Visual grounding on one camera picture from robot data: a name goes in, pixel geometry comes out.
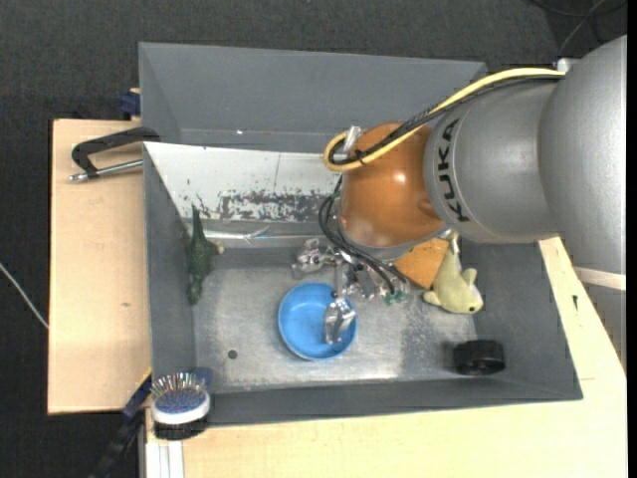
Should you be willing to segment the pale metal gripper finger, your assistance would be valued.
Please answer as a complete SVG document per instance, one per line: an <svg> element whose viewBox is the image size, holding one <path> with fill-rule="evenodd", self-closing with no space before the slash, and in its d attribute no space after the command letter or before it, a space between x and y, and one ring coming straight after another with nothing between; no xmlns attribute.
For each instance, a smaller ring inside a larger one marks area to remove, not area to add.
<svg viewBox="0 0 637 478"><path fill-rule="evenodd" d="M340 316L340 308L337 303L330 303L324 312L325 342L333 344L337 339L337 326Z"/></svg>
<svg viewBox="0 0 637 478"><path fill-rule="evenodd" d="M350 324L355 320L356 311L348 301L337 303L337 339L341 340L341 335L348 330Z"/></svg>

